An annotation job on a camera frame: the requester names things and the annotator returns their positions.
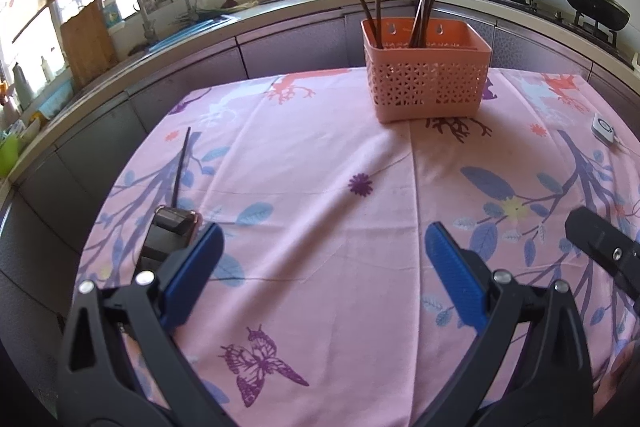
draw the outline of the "tablecloth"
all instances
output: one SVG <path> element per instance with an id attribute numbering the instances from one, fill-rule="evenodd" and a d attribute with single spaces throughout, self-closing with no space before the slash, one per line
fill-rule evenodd
<path id="1" fill-rule="evenodd" d="M 242 427 L 417 418 L 475 335 L 424 253 L 433 221 L 522 283 L 567 280 L 598 380 L 638 325 L 611 278 L 564 237 L 564 220 L 586 204 L 636 237 L 638 140 L 579 76 L 490 70 L 482 98 L 475 118 L 382 125 L 364 69 L 194 91 L 114 184 L 78 281 L 130 281 L 190 126 L 178 203 L 222 226 L 225 254 L 175 341 Z M 596 140 L 596 112 L 623 145 Z M 524 331 L 487 400 L 504 390 Z"/>

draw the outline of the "cutting board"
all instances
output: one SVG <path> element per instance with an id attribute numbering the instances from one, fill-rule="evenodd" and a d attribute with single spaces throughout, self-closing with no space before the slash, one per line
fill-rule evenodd
<path id="1" fill-rule="evenodd" d="M 60 26 L 60 35 L 76 92 L 118 63 L 99 0 Z"/>

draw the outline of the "basket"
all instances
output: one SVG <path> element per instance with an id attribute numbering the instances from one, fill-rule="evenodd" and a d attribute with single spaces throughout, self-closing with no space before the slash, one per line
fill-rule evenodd
<path id="1" fill-rule="evenodd" d="M 491 59 L 491 47 L 462 21 L 431 19 L 427 48 L 408 48 L 413 18 L 383 18 L 375 47 L 362 21 L 369 92 L 381 123 L 476 114 Z"/>

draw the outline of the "screw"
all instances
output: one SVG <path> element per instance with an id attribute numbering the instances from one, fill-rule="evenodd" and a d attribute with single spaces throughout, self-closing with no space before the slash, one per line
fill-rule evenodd
<path id="1" fill-rule="evenodd" d="M 509 284 L 513 280 L 513 275 L 507 270 L 496 270 L 494 272 L 494 281 L 498 284 Z"/>
<path id="2" fill-rule="evenodd" d="M 144 270 L 143 272 L 140 272 L 138 275 L 136 275 L 136 284 L 140 286 L 147 286 L 148 284 L 151 284 L 155 278 L 156 276 L 153 272 Z"/>
<path id="3" fill-rule="evenodd" d="M 94 288 L 95 288 L 94 282 L 90 280 L 86 280 L 80 283 L 80 285 L 78 286 L 78 291 L 86 295 L 87 293 L 91 293 Z"/>
<path id="4" fill-rule="evenodd" d="M 554 283 L 554 289 L 560 293 L 567 293 L 569 291 L 569 285 L 567 284 L 566 281 L 563 281 L 562 279 L 558 279 Z"/>

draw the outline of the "countertop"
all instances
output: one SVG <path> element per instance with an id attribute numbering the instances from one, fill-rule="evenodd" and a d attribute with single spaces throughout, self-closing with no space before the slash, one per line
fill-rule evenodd
<path id="1" fill-rule="evenodd" d="M 622 82 L 640 94 L 640 78 L 636 77 L 633 71 L 623 66 L 615 58 L 610 57 L 610 55 L 606 54 L 606 52 L 597 46 L 561 27 L 530 14 L 485 0 L 437 1 L 505 19 L 559 41 L 579 54 L 589 57 L 590 60 L 601 65 L 604 69 L 618 77 Z M 91 111 L 119 95 L 140 80 L 171 66 L 174 62 L 189 55 L 196 54 L 206 48 L 210 48 L 227 39 L 240 36 L 252 30 L 257 30 L 258 28 L 312 13 L 357 5 L 358 0 L 283 0 L 256 6 L 234 14 L 235 19 L 223 25 L 216 26 L 209 31 L 184 39 L 154 54 L 133 60 L 131 64 L 129 61 L 126 61 L 116 66 L 113 70 L 108 71 L 102 77 L 96 79 L 92 83 L 95 87 L 89 89 L 78 100 L 66 107 L 60 115 L 54 118 L 54 120 L 38 134 L 36 139 L 22 152 L 17 164 L 7 178 L 8 181 L 14 183 L 42 152 L 50 147 L 55 140 L 60 138 L 74 124 L 91 113 Z"/>

